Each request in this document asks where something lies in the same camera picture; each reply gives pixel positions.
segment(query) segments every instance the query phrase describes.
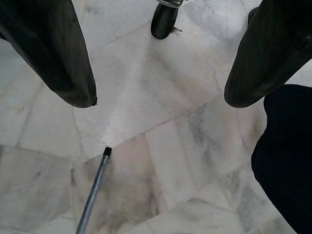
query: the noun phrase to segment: black wheel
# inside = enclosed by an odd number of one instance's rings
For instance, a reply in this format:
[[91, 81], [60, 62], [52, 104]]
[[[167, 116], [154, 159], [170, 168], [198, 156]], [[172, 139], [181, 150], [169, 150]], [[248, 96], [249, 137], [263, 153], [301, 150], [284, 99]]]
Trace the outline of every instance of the black wheel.
[[174, 28], [177, 13], [178, 8], [158, 4], [151, 25], [151, 33], [154, 38], [162, 40], [169, 36]]

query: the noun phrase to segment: black fabric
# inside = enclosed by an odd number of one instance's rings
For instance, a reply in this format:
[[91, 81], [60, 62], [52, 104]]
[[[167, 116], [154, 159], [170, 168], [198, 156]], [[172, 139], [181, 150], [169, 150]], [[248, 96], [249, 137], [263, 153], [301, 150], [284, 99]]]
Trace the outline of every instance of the black fabric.
[[312, 88], [283, 85], [265, 97], [267, 128], [252, 168], [269, 199], [298, 234], [312, 233]]
[[250, 14], [225, 87], [228, 104], [255, 103], [312, 58], [311, 10], [311, 0], [263, 0]]
[[96, 85], [71, 0], [0, 0], [0, 35], [66, 102], [96, 104]]
[[3, 40], [6, 40], [6, 38], [4, 37], [4, 35], [2, 35], [1, 33], [0, 33], [0, 38], [3, 39]]

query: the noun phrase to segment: gray marble vein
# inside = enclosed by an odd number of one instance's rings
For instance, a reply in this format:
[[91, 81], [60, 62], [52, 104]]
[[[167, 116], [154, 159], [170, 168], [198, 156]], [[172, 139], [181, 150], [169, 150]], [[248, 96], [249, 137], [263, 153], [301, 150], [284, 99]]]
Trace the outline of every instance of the gray marble vein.
[[[75, 163], [72, 204], [80, 219], [101, 156]], [[167, 210], [144, 135], [113, 149], [97, 194], [87, 234], [118, 234]]]
[[0, 39], [0, 144], [16, 146], [41, 84], [12, 46]]
[[0, 227], [27, 231], [69, 209], [67, 159], [5, 147], [0, 158]]
[[234, 108], [218, 96], [175, 120], [196, 187], [250, 160]]
[[237, 47], [247, 29], [247, 12], [240, 0], [196, 0], [183, 10], [199, 32], [196, 40], [206, 68], [214, 72], [223, 92]]
[[145, 135], [157, 177], [171, 209], [177, 203], [190, 199], [196, 191], [188, 159], [173, 120]]
[[244, 226], [245, 231], [281, 217], [254, 178], [250, 163], [220, 178]]
[[165, 214], [147, 222], [152, 234], [243, 234], [217, 182]]
[[34, 98], [20, 138], [20, 147], [85, 160], [72, 108], [44, 85]]

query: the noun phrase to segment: marble floor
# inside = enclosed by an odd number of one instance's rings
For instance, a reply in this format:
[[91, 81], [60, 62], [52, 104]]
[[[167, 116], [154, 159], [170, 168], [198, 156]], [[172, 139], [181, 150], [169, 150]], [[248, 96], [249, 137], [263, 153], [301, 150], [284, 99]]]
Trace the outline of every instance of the marble floor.
[[[263, 101], [223, 99], [260, 0], [195, 0], [163, 41], [155, 0], [73, 3], [97, 106], [69, 106], [0, 40], [0, 234], [75, 233], [106, 146], [88, 234], [294, 234], [251, 171]], [[311, 74], [308, 62], [289, 83]]]

